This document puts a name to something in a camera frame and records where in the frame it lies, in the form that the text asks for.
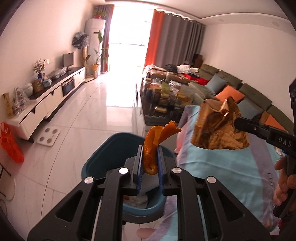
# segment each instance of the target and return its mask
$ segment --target sofa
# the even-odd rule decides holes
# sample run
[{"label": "sofa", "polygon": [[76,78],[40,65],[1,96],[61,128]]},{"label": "sofa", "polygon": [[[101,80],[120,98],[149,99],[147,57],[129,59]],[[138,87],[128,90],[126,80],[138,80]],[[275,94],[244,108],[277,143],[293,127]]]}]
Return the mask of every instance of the sofa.
[{"label": "sofa", "polygon": [[223,101],[225,97],[232,96],[238,104],[242,117],[293,132],[293,122],[272,105],[270,99],[239,78],[207,64],[202,64],[199,75],[209,81],[207,85],[188,83],[188,86],[195,91],[197,95],[195,99],[199,104],[205,99]]}]

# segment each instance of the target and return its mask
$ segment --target green sofa cushion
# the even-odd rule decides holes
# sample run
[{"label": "green sofa cushion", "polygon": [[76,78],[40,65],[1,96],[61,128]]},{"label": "green sofa cushion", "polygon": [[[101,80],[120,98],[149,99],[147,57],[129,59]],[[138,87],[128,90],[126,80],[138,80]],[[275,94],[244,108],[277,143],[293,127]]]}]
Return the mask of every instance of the green sofa cushion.
[{"label": "green sofa cushion", "polygon": [[288,132],[293,133],[293,122],[281,110],[272,105],[267,112],[271,114]]},{"label": "green sofa cushion", "polygon": [[217,73],[217,75],[218,75],[219,77],[221,77],[221,78],[225,78],[225,77],[227,77],[227,76],[230,76],[229,73],[226,73],[226,72],[224,72],[223,70],[220,70],[220,71]]},{"label": "green sofa cushion", "polygon": [[242,80],[240,80],[232,75],[226,76],[226,77],[224,77],[224,79],[227,81],[228,84],[233,86],[236,90],[238,90],[242,85]]},{"label": "green sofa cushion", "polygon": [[202,64],[200,69],[202,69],[203,71],[206,71],[207,73],[209,73],[211,75],[214,75],[219,72],[219,69],[217,69],[213,66],[207,65],[207,64]]},{"label": "green sofa cushion", "polygon": [[205,80],[208,80],[208,81],[210,81],[211,78],[213,77],[213,75],[207,73],[206,71],[204,71],[202,69],[199,70],[198,74],[200,75],[201,78],[204,78]]},{"label": "green sofa cushion", "polygon": [[271,106],[272,101],[270,99],[246,83],[242,85],[239,91],[265,111]]}]

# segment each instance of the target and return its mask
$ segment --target plant pot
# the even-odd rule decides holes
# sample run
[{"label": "plant pot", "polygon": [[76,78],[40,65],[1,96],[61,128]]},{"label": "plant pot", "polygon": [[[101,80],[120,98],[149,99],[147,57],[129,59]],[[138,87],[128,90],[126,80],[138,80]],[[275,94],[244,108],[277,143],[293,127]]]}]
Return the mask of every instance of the plant pot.
[{"label": "plant pot", "polygon": [[99,67],[98,64],[93,64],[93,65],[91,66],[91,69],[92,69],[93,71],[96,71],[96,70],[98,69],[98,67]]},{"label": "plant pot", "polygon": [[95,78],[95,79],[98,77],[98,67],[99,67],[98,64],[93,64],[93,65],[91,66],[91,69],[93,70],[94,78]]}]

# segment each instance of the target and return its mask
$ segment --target white round object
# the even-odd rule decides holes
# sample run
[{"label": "white round object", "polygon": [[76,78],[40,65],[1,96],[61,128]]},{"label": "white round object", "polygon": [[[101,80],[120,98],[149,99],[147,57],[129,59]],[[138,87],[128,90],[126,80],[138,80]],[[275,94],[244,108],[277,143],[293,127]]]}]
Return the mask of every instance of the white round object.
[{"label": "white round object", "polygon": [[120,168],[119,173],[120,174],[126,174],[126,173],[128,173],[128,169],[126,167]]},{"label": "white round object", "polygon": [[179,174],[180,172],[182,172],[182,169],[179,168],[179,167],[174,167],[174,168],[172,169],[172,171],[173,171],[173,173],[175,173],[175,174]]},{"label": "white round object", "polygon": [[214,177],[208,177],[208,178],[207,178],[207,181],[208,181],[209,183],[215,183],[215,182],[217,181],[217,179],[214,178]]},{"label": "white round object", "polygon": [[84,182],[86,183],[86,184],[90,184],[90,183],[92,183],[94,181],[94,179],[92,178],[92,177],[86,177],[85,179],[84,179]]}]

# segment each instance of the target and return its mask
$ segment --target bed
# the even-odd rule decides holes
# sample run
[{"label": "bed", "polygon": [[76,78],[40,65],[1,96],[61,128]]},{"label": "bed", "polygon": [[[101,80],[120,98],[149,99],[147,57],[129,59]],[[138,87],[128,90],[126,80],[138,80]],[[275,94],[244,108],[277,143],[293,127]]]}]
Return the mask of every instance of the bed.
[{"label": "bed", "polygon": [[[279,222],[274,217],[273,193],[278,180],[275,162],[281,158],[274,146],[249,134],[250,146],[240,150],[206,150],[190,143],[199,106],[186,106],[179,122],[182,132],[177,138],[177,165],[193,176],[215,176],[271,232]],[[160,227],[148,241],[174,241],[177,234],[175,196],[166,201]]]}]

